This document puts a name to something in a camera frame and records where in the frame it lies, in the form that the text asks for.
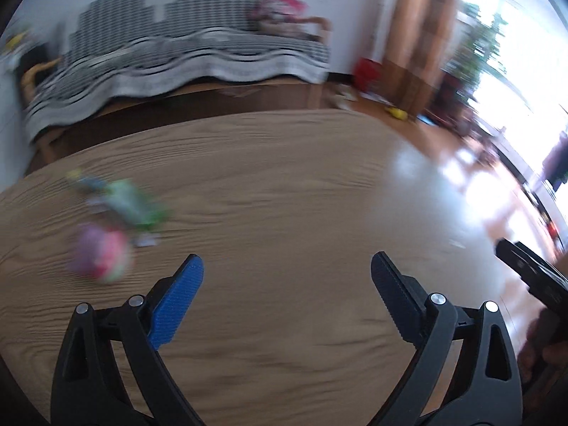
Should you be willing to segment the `right hand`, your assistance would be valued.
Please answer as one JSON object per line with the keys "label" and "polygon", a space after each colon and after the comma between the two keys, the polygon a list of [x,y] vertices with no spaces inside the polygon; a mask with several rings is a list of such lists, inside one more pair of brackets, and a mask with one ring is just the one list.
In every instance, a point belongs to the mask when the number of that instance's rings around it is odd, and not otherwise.
{"label": "right hand", "polygon": [[533,366],[539,359],[547,365],[562,367],[567,365],[567,341],[553,343],[544,339],[545,331],[556,327],[557,315],[543,308],[526,332],[526,341],[517,356],[517,364],[524,384],[533,378]]}

